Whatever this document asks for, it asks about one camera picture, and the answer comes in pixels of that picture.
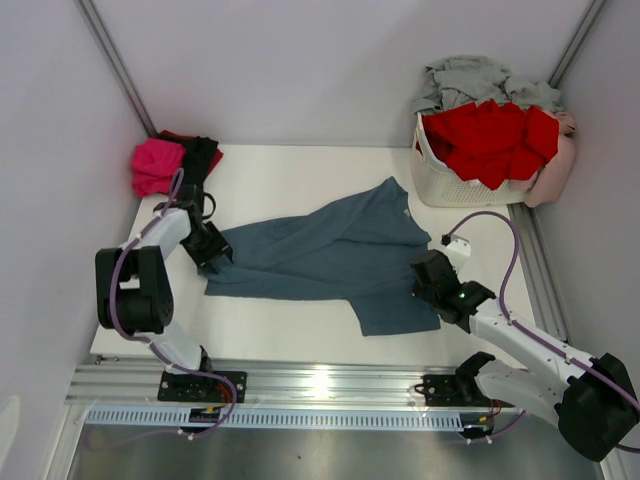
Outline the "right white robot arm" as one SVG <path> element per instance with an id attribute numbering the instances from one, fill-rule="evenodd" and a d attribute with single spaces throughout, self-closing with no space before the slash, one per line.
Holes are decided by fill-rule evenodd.
<path id="1" fill-rule="evenodd" d="M 600 462 L 621 447 L 639 423 L 639 401 L 624 363 L 595 357 L 552 337 L 510 312 L 476 281 L 460 282 L 437 250 L 411 263 L 415 296 L 440 319 L 483 339 L 522 364 L 506 365 L 481 352 L 459 368 L 457 396 L 467 404 L 502 400 L 558 428 L 584 458 Z"/>

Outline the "blue-grey t-shirt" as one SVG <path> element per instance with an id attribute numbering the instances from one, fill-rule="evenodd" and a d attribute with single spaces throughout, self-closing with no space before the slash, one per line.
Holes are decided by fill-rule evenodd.
<path id="1" fill-rule="evenodd" d="M 408 193 L 389 177 L 373 189 L 302 216 L 223 233 L 233 263 L 203 275 L 208 296 L 291 301 L 343 300 L 363 336 L 439 329 L 433 309 L 412 295 L 410 263 L 430 235 L 413 219 Z"/>

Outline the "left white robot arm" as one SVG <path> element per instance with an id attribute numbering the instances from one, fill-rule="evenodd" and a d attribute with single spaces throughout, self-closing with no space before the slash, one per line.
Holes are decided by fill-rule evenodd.
<path id="1" fill-rule="evenodd" d="M 95 255 L 97 313 L 102 328 L 146 346 L 192 400 L 209 398 L 216 380 L 203 346 L 173 321 L 174 297 L 165 261 L 181 247 L 198 271 L 233 261 L 233 250 L 204 212 L 211 194 L 188 184 L 156 206 L 142 231 Z"/>

